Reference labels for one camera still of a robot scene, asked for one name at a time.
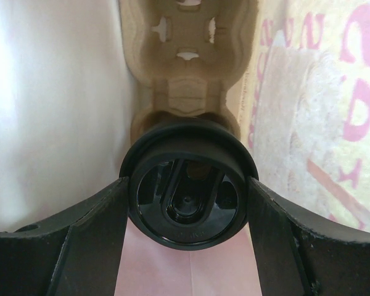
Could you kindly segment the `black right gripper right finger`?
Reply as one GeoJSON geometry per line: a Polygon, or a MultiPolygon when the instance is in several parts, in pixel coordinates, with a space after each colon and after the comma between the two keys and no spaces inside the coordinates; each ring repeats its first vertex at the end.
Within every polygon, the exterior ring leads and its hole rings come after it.
{"type": "Polygon", "coordinates": [[[317,215],[249,178],[263,295],[370,295],[370,233],[317,215]]]}

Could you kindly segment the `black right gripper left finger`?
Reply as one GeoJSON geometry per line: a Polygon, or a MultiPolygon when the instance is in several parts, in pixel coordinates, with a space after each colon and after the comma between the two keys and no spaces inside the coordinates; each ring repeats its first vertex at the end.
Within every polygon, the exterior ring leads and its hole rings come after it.
{"type": "Polygon", "coordinates": [[[0,295],[113,295],[128,178],[15,232],[0,232],[0,295]]]}

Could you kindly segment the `black coffee lid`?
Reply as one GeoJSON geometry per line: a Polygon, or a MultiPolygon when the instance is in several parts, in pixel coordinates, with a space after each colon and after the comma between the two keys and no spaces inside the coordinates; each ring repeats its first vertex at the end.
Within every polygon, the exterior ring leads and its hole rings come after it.
{"type": "Polygon", "coordinates": [[[195,251],[235,236],[247,222],[247,178],[257,177],[245,146],[221,125],[174,118],[146,131],[120,168],[129,218],[165,247],[195,251]]]}

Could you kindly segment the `pink cakes paper bag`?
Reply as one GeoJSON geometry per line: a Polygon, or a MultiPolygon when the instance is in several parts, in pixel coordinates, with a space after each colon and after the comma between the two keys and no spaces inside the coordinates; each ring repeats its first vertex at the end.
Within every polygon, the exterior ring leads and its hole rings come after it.
{"type": "MultiPolygon", "coordinates": [[[[126,178],[138,86],[119,3],[0,1],[0,232],[126,178]]],[[[370,233],[370,1],[258,3],[229,106],[257,167],[249,178],[370,233]]],[[[248,214],[227,241],[186,251],[143,234],[128,203],[113,295],[263,295],[248,214]]]]}

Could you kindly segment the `single cardboard cup carrier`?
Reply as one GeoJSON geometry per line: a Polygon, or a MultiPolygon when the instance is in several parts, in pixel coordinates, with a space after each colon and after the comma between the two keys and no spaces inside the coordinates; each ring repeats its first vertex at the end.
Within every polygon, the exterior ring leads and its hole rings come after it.
{"type": "Polygon", "coordinates": [[[231,88],[249,65],[258,8],[258,1],[120,1],[125,61],[138,86],[132,142],[182,117],[241,135],[231,88]]]}

